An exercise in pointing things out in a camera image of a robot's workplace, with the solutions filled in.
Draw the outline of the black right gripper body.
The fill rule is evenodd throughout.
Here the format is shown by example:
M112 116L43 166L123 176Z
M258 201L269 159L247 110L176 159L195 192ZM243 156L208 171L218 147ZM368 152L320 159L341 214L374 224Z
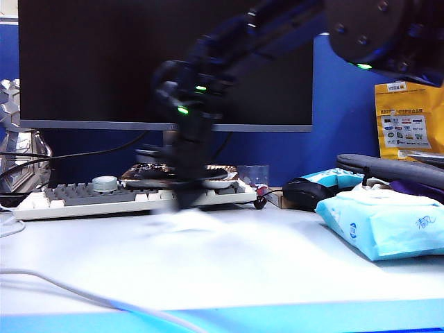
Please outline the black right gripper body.
M205 117L178 120L170 147L143 145L136 150L144 163L165 164L173 169L170 188L175 191L204 188L208 180L223 180L232 175L221 167L207 168L207 149L211 141L213 121Z

